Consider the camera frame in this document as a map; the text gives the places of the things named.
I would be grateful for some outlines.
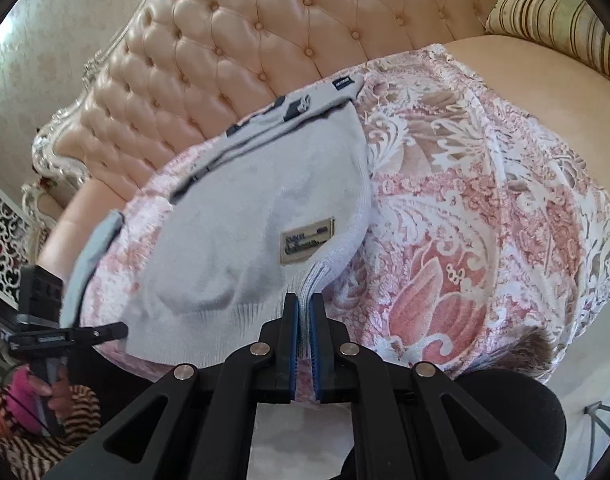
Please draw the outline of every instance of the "triangular cutout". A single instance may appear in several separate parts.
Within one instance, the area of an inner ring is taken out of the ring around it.
[[[499,442],[460,403],[450,395],[440,400],[449,417],[456,439],[468,462],[500,449]]]
[[[138,464],[165,411],[167,397],[159,396],[104,443],[105,451]]]

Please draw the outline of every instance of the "device handle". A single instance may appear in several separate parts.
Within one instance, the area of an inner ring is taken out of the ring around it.
[[[62,364],[62,360],[58,357],[50,357],[47,359],[36,360],[30,363],[30,370],[39,379],[45,381],[50,386],[58,381],[58,368]],[[65,436],[65,427],[63,422],[56,416],[53,410],[50,410],[47,403],[49,397],[36,396],[36,413],[38,419],[49,428],[49,433],[43,427],[41,432],[43,436]]]

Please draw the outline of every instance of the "gray sweater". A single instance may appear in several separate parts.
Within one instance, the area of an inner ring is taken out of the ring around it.
[[[126,350],[206,367],[258,340],[287,292],[307,305],[342,272],[370,219],[360,75],[278,98],[201,157],[172,195],[124,321]]]

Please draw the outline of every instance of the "striped pillow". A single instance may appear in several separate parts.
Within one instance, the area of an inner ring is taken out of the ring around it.
[[[610,78],[610,35],[585,0],[498,0],[486,32],[548,46]]]

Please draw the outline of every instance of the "light blue fabric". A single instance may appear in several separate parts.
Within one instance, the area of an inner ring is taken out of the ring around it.
[[[107,216],[96,226],[85,248],[78,255],[60,309],[61,328],[70,328],[78,322],[80,304],[83,301],[87,283],[96,271],[98,262],[107,252],[112,240],[122,229],[123,221],[120,211],[117,209],[109,211]]]

